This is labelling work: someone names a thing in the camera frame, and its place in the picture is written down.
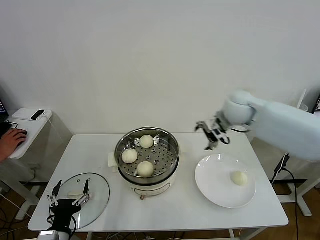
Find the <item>person's bare hand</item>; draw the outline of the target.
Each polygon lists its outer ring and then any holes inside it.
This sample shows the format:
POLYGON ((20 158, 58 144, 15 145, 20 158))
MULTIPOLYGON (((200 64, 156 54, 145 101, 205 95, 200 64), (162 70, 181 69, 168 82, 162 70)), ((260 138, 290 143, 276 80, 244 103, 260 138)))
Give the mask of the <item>person's bare hand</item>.
POLYGON ((7 159, 26 138, 26 131, 23 129, 8 130, 0 139, 0 160, 7 159))

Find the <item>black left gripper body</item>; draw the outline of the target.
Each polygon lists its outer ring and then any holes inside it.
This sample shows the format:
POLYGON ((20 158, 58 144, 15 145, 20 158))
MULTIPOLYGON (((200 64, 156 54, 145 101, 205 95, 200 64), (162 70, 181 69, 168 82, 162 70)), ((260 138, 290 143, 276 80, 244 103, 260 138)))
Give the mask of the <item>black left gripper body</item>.
POLYGON ((75 231, 77 221, 74 214, 79 213, 82 207, 73 204, 75 199, 60 199, 58 205, 51 204, 50 211, 53 214, 53 222, 50 229, 53 231, 75 231))

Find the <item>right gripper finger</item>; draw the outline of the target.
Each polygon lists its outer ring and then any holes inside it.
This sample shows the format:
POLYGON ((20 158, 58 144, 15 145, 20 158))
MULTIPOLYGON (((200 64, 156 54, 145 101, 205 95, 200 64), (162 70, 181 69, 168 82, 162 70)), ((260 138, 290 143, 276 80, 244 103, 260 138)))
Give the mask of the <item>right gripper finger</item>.
POLYGON ((211 132, 212 128, 205 121, 197 121, 195 126, 195 131, 202 129, 204 132, 211 132))
POLYGON ((208 139, 208 145, 205 148, 206 151, 213 151, 217 146, 219 145, 219 140, 218 139, 208 139))

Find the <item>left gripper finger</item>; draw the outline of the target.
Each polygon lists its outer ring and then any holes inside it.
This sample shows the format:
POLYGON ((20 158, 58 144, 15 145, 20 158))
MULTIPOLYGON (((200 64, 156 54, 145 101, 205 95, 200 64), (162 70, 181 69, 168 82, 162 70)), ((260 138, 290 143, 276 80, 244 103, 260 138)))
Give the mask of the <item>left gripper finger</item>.
POLYGON ((47 195, 48 200, 50 201, 50 207, 55 207, 58 206, 58 195, 59 195, 59 191, 62 185, 62 180, 60 180, 57 185, 53 188, 51 194, 47 195))
POLYGON ((80 197, 78 197, 73 203, 73 206, 77 207, 83 207, 91 198, 90 191, 89 191, 89 181, 90 179, 87 179, 85 182, 85 186, 83 189, 83 193, 80 197))

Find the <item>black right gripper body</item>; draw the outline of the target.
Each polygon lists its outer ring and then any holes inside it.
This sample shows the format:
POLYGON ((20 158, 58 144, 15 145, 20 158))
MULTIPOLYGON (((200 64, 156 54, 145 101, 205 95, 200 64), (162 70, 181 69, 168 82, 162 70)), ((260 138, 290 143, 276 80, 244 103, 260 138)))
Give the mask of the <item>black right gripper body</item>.
POLYGON ((212 131, 209 131, 207 134, 209 139, 229 139, 227 131, 230 127, 230 122, 223 115, 214 116, 206 120, 206 123, 212 128, 212 131))

